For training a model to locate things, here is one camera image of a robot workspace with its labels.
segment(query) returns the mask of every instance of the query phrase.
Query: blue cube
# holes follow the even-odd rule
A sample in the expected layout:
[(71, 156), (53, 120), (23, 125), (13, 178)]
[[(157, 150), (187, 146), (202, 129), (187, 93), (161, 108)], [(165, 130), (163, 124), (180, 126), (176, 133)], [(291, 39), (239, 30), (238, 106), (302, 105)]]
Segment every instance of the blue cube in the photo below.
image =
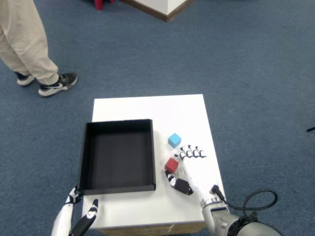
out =
[(181, 137), (174, 133), (171, 137), (168, 138), (168, 144), (175, 148), (181, 143), (181, 140)]

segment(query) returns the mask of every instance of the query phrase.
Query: black sneaker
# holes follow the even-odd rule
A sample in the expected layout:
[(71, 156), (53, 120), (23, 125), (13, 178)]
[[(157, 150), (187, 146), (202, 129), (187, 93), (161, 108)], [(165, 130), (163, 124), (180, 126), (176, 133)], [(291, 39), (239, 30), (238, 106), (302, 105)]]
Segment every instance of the black sneaker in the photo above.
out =
[(19, 86), (27, 86), (35, 79), (33, 75), (22, 75), (19, 72), (15, 72), (15, 74), (18, 76), (17, 83)]
[(68, 73), (59, 75), (58, 81), (52, 85), (40, 85), (38, 93), (44, 97), (51, 96), (57, 92), (62, 90), (68, 90), (78, 80), (78, 76), (76, 73)]

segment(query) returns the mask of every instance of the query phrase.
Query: black cable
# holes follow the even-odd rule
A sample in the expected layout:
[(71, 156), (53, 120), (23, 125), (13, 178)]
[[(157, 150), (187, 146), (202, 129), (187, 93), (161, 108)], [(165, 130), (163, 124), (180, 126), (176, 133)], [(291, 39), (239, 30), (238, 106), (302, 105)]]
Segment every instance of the black cable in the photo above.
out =
[(311, 131), (313, 131), (313, 130), (315, 130), (315, 127), (310, 128), (310, 129), (307, 129), (306, 132), (311, 132)]
[[(234, 206), (230, 203), (228, 203), (226, 200), (225, 200), (225, 197), (223, 196), (223, 194), (221, 193), (221, 191), (219, 190), (219, 187), (217, 185), (214, 185), (211, 189), (211, 192), (212, 193), (215, 193), (218, 195), (218, 197), (225, 203), (227, 204), (229, 207), (233, 208), (233, 209), (236, 209), (236, 210), (241, 210), (243, 212), (243, 215), (245, 218), (247, 218), (247, 215), (246, 215), (246, 211), (247, 210), (253, 210), (253, 211), (257, 211), (257, 210), (265, 210), (265, 209), (268, 209), (270, 207), (272, 207), (274, 204), (276, 204), (276, 202), (278, 201), (278, 195), (277, 193), (272, 190), (272, 189), (268, 189), (268, 188), (265, 188), (265, 189), (258, 189), (254, 192), (252, 192), (251, 194), (249, 194), (245, 200), (244, 200), (244, 203), (243, 203), (243, 206), (240, 207), (240, 206)], [(255, 195), (259, 194), (259, 193), (263, 193), (263, 192), (268, 192), (268, 193), (272, 193), (274, 195), (274, 200), (268, 204), (268, 205), (265, 205), (265, 206), (260, 206), (260, 207), (246, 207), (248, 201)]]

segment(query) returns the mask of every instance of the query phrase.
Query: floor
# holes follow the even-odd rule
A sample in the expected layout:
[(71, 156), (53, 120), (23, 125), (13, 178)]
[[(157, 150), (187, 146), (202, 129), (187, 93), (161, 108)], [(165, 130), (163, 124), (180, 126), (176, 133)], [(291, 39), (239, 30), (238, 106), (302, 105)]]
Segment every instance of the floor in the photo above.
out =
[[(241, 205), (275, 189), (278, 203), (259, 220), (314, 235), (315, 1), (197, 0), (168, 24), (119, 1), (102, 11), (90, 0), (35, 3), (51, 59), (79, 81), (42, 98), (0, 62), (1, 235), (50, 235), (77, 183), (95, 98), (196, 93), (227, 198)], [(80, 215), (79, 205), (73, 223)]]

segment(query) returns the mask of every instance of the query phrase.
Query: black box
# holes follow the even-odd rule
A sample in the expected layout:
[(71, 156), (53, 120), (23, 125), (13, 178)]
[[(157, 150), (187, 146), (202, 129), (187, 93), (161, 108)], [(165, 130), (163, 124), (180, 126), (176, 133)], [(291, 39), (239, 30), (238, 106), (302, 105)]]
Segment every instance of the black box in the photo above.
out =
[(79, 175), (86, 195), (155, 190), (152, 120), (87, 123)]

